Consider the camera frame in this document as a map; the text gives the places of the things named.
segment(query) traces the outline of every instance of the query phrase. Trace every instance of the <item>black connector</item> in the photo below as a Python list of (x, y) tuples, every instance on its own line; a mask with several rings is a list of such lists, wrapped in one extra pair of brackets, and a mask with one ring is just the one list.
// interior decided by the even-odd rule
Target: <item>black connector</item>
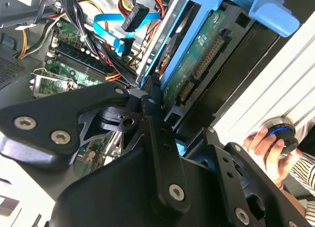
[(150, 9), (148, 7), (136, 3), (122, 25), (123, 30), (126, 32), (134, 32), (141, 25), (149, 11)]
[(121, 39), (125, 43), (124, 51), (122, 53), (122, 57), (128, 56), (131, 52), (132, 45), (134, 42), (134, 38), (122, 38)]
[[(169, 0), (161, 0), (161, 2), (162, 2), (162, 5), (164, 6), (164, 8), (167, 9)], [(155, 4), (154, 9), (157, 12), (161, 12), (161, 7), (160, 7), (160, 5), (158, 3)]]

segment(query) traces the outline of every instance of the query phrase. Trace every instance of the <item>silver screw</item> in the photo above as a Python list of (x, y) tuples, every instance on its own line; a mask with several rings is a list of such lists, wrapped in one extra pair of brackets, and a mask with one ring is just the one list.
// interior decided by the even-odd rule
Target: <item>silver screw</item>
[(61, 3), (59, 1), (55, 2), (55, 7), (58, 8), (58, 9), (62, 9), (63, 8), (63, 6), (61, 5)]
[(14, 120), (14, 125), (21, 130), (32, 130), (36, 127), (37, 122), (31, 117), (21, 116)]
[(215, 130), (214, 130), (212, 127), (208, 127), (208, 130), (209, 130), (210, 132), (212, 132), (212, 133), (215, 132)]
[(57, 130), (51, 134), (51, 140), (56, 144), (65, 145), (71, 140), (71, 136), (66, 131)]
[(243, 224), (245, 224), (246, 226), (248, 226), (248, 225), (250, 224), (250, 218), (248, 217), (247, 213), (246, 213), (243, 209), (237, 207), (237, 208), (235, 209), (235, 214), (236, 214), (236, 217), (237, 217)]
[(177, 201), (182, 201), (185, 198), (184, 190), (177, 184), (171, 184), (168, 188), (169, 194)]
[(234, 145), (234, 147), (235, 147), (235, 150), (236, 150), (236, 151), (238, 151), (238, 152), (242, 151), (242, 148), (240, 148), (239, 145)]
[(213, 19), (213, 23), (216, 24), (218, 22), (220, 18), (220, 15), (218, 14), (214, 19)]
[(151, 102), (151, 103), (153, 103), (153, 104), (156, 103), (152, 98), (149, 98), (148, 100), (149, 100), (149, 102)]
[(289, 225), (290, 225), (290, 227), (297, 227), (297, 225), (292, 221), (289, 221)]
[(115, 91), (119, 94), (124, 94), (123, 90), (119, 89), (119, 88), (116, 88)]

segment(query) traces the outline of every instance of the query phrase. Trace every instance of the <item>black knob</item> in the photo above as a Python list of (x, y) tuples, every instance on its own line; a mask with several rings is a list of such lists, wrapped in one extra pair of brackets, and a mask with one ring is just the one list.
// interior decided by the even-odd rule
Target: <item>black knob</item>
[(295, 127), (288, 118), (273, 118), (264, 123), (263, 126), (268, 129), (267, 136), (273, 134), (276, 135), (276, 142), (279, 139), (283, 139), (284, 148), (281, 152), (282, 154), (288, 154), (292, 152), (295, 148), (297, 148), (298, 140), (294, 137)]

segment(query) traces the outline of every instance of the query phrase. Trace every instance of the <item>finger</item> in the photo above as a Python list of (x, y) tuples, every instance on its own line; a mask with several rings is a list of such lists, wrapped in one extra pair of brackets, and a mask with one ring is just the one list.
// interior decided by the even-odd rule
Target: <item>finger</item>
[(276, 144), (271, 148), (266, 159), (266, 169), (268, 173), (274, 174), (275, 176), (279, 175), (279, 157), (283, 148), (284, 141), (282, 139), (279, 139)]
[(276, 141), (276, 139), (277, 136), (275, 134), (263, 139), (261, 143), (257, 146), (256, 150), (254, 151), (254, 154), (264, 159), (266, 152), (271, 147), (271, 145)]
[(296, 158), (300, 159), (302, 152), (298, 148), (294, 149), (291, 153), (292, 156), (295, 156)]
[(286, 176), (289, 174), (290, 170), (295, 166), (295, 164), (299, 161), (302, 156), (302, 152), (298, 149), (295, 149), (290, 154), (288, 154), (285, 158), (279, 161), (279, 170), (281, 176)]
[(250, 147), (252, 141), (254, 140), (256, 134), (253, 135), (253, 136), (249, 136), (248, 138), (246, 138), (244, 140), (244, 143), (243, 143), (243, 147), (248, 151), (248, 148)]
[(261, 141), (264, 139), (264, 137), (267, 135), (268, 129), (262, 128), (253, 139), (252, 143), (249, 146), (249, 154), (254, 154), (254, 151), (256, 150), (257, 146), (261, 143)]

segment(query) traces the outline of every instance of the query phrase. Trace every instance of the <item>vent grille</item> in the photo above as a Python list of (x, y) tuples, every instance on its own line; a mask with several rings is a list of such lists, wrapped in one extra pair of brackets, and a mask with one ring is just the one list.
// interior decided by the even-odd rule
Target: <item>vent grille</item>
[(23, 70), (23, 67), (0, 57), (0, 88), (3, 88), (9, 84), (12, 79)]

